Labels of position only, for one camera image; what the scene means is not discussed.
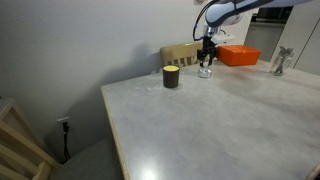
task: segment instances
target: countertop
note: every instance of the countertop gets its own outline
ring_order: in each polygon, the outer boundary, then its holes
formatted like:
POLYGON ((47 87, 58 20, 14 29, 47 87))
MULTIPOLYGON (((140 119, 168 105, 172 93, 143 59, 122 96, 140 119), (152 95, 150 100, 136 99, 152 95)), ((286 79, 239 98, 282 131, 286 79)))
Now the countertop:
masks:
POLYGON ((271 64, 181 69, 102 87, 126 179, 301 180, 320 160, 320 77, 271 64))

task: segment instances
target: orange box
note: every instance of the orange box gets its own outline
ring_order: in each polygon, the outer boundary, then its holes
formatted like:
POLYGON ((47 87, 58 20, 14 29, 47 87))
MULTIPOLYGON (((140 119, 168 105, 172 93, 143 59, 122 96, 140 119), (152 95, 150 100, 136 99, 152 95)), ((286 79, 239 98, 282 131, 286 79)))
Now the orange box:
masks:
POLYGON ((217 58, 228 66, 255 65, 260 51, 247 46, 219 46, 217 58))

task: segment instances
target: white table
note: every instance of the white table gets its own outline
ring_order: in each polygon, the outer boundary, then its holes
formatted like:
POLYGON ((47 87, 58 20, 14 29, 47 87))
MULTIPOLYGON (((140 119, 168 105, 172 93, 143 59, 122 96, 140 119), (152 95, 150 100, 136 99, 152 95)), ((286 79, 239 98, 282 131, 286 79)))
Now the white table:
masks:
POLYGON ((126 179, 301 180, 320 160, 320 77, 270 64, 181 69, 102 87, 126 179))

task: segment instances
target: black cup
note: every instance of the black cup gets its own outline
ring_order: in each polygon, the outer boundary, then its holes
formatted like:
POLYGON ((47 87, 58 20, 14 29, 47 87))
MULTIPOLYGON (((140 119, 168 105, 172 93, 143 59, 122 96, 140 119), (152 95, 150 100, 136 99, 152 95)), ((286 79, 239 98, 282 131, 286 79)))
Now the black cup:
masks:
POLYGON ((180 68, 178 66, 165 66, 162 70, 163 86, 166 88, 178 87, 180 68))

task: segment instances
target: electrical outlet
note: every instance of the electrical outlet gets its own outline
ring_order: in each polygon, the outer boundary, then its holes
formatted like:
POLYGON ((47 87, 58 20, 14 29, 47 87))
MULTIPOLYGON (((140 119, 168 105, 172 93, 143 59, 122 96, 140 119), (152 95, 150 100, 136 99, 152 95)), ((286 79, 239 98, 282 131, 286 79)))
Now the electrical outlet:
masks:
POLYGON ((67 123, 69 124, 69 116, 64 117, 64 118, 61 118, 61 119, 57 119, 56 121, 57 121, 57 123, 59 124, 59 126, 62 126, 62 124, 63 124, 64 122, 67 122, 67 123))

